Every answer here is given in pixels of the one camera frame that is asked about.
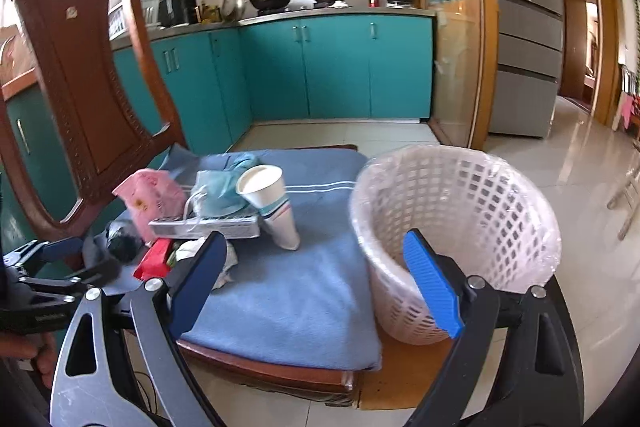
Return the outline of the left hand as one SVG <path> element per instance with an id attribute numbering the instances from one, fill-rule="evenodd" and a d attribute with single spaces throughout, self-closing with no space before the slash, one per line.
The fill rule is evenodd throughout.
<path id="1" fill-rule="evenodd" d="M 51 389 L 56 365 L 56 344 L 52 333 L 37 334 L 34 339 L 2 333 L 0 351 L 2 358 L 32 361 L 41 375 L 43 386 Z"/>

